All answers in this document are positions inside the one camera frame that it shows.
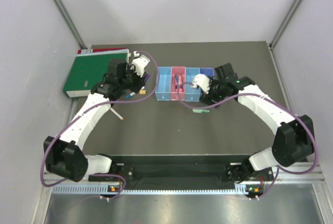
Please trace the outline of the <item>white blue pen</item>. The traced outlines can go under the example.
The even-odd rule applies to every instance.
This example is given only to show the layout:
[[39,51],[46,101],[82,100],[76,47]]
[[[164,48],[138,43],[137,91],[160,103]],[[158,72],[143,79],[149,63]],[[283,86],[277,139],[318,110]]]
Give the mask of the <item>white blue pen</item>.
[[[143,86],[143,87],[140,89],[140,91],[141,91],[141,90],[146,90],[145,86]],[[136,94],[137,94],[137,93],[132,92],[131,94],[127,95],[125,98],[126,98],[126,99],[129,99],[129,98],[133,97],[133,96],[136,95]]]

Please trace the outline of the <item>pink drawer bin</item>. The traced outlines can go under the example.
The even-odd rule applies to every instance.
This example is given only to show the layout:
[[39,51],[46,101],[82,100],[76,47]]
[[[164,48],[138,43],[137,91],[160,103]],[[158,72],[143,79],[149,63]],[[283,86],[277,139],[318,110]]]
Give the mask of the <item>pink drawer bin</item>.
[[171,100],[172,101],[184,101],[185,100],[185,82],[186,68],[180,66],[174,66],[171,68]]

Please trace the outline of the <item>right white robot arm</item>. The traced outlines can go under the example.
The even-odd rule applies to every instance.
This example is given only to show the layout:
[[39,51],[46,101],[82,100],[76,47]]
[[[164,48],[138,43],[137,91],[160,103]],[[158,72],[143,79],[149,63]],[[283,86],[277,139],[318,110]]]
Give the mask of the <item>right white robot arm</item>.
[[238,77],[230,63],[214,71],[212,77],[198,74],[193,78],[193,86],[202,90],[200,101],[216,106],[233,97],[267,124],[275,135],[272,147],[252,154],[235,168],[227,169],[232,180],[237,183],[255,180],[264,169],[289,167],[315,152],[313,121],[309,116],[299,117],[277,106],[252,79]]

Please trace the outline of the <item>green highlighter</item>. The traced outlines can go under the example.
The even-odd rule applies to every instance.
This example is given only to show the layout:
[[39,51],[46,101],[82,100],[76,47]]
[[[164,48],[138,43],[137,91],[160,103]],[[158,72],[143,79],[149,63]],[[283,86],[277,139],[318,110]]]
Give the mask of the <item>green highlighter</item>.
[[209,112],[210,112],[210,110],[208,110],[208,109],[193,109],[193,113],[198,113],[198,114],[206,114]]

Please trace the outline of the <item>purple drawer bin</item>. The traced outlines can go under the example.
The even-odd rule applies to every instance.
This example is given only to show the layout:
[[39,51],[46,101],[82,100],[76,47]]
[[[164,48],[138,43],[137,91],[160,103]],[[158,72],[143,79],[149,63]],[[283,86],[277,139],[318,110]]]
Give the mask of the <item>purple drawer bin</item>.
[[208,77],[214,76],[213,68],[199,68],[199,69],[200,69],[200,74],[204,74],[205,76],[208,76]]

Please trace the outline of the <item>green ring binder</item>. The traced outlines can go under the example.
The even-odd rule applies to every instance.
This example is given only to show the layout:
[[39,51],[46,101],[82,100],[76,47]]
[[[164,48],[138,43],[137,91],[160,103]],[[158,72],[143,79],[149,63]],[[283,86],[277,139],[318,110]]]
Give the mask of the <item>green ring binder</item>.
[[63,92],[69,98],[88,96],[93,86],[107,72],[112,59],[129,60],[129,50],[78,54],[71,67]]

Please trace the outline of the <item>light blue bin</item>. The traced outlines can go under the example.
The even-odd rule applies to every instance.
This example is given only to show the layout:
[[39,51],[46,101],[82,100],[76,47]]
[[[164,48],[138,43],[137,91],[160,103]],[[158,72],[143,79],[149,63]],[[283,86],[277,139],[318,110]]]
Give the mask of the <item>light blue bin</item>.
[[159,83],[155,90],[158,101],[171,100],[171,75],[172,67],[159,67]]
[[[192,83],[196,75],[200,73],[199,68],[187,67],[186,68],[186,79],[185,82]],[[201,92],[199,89],[193,88],[191,85],[186,84],[185,88],[185,101],[186,102],[198,102],[200,99]]]

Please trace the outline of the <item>crayon tube pink cap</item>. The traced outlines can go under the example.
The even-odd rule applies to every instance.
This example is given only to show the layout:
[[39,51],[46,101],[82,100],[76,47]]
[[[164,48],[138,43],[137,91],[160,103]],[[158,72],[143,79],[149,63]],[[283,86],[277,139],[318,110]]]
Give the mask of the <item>crayon tube pink cap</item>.
[[179,93],[183,93],[183,76],[181,74],[174,75],[174,84],[175,84],[175,91]]

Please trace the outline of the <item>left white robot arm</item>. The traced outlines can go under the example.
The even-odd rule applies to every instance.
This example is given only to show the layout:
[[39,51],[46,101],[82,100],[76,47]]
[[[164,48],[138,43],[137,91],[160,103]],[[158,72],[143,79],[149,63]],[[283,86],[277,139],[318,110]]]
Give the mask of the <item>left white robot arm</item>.
[[106,155],[84,155],[84,144],[102,116],[108,112],[124,91],[138,93],[146,83],[146,66],[150,60],[142,55],[131,64],[124,59],[112,59],[107,72],[91,89],[85,103],[56,137],[44,141],[44,168],[74,182],[101,174],[106,180],[117,177],[118,168]]

